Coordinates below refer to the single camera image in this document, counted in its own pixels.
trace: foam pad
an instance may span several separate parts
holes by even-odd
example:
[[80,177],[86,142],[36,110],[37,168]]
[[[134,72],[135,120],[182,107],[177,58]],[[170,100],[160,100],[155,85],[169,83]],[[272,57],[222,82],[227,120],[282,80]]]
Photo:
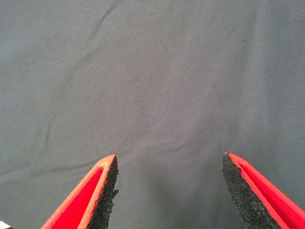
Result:
[[99,161],[41,229],[107,229],[117,174],[115,155]]
[[305,212],[248,162],[226,153],[222,171],[245,229],[305,228]]

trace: black rubber texture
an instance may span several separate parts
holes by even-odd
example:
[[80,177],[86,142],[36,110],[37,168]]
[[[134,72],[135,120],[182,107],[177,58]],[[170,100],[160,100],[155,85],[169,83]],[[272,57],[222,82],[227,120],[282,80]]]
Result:
[[97,205],[93,210],[93,215],[88,223],[87,229],[107,229],[109,216],[112,212],[112,199],[119,192],[113,190],[118,175],[118,163],[116,157],[114,158],[110,170],[107,175],[107,181],[104,185],[103,191],[99,197]]
[[236,206],[239,220],[245,229],[280,229],[278,223],[270,216],[260,198],[251,190],[241,176],[241,169],[224,155],[222,171],[232,201]]

